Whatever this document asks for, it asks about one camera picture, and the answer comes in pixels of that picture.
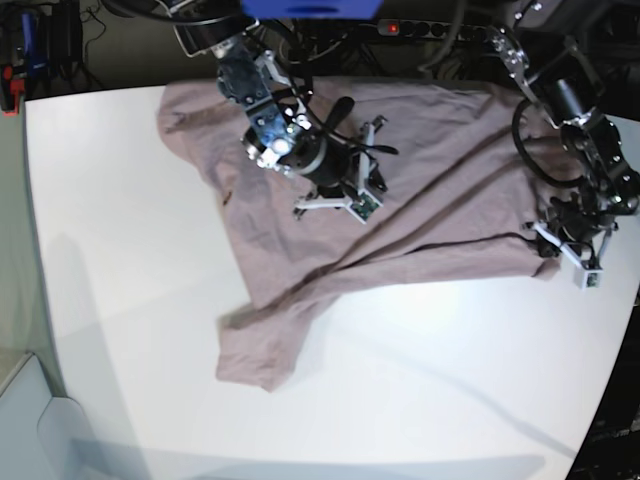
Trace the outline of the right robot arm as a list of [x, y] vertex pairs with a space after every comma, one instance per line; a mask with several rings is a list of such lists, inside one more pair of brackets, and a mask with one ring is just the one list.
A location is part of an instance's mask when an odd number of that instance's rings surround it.
[[218, 89], [249, 121], [242, 138], [248, 157], [261, 168], [314, 185], [302, 209], [381, 205], [387, 187], [372, 154], [390, 150], [374, 141], [383, 117], [364, 123], [355, 137], [339, 133], [355, 106], [353, 98], [343, 96], [320, 119], [310, 107], [310, 73], [302, 72], [302, 81], [295, 82], [257, 39], [261, 21], [234, 12], [232, 3], [219, 11], [206, 1], [166, 1], [163, 7], [187, 54], [210, 51], [216, 57]]

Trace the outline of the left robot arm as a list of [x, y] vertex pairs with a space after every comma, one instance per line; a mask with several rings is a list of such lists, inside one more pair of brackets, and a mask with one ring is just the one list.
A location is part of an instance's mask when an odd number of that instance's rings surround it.
[[[639, 210], [639, 174], [622, 153], [617, 128], [598, 103], [604, 84], [575, 38], [600, 1], [445, 1], [451, 35], [459, 34], [470, 9], [495, 16], [487, 28], [494, 52], [524, 98], [511, 124], [515, 147], [531, 172], [568, 200], [552, 198], [547, 217], [529, 224], [541, 257], [580, 256], [597, 235], [610, 237], [619, 216]], [[529, 107], [542, 112], [559, 131], [565, 150], [577, 159], [580, 176], [559, 180], [548, 174], [526, 150], [520, 134]]]

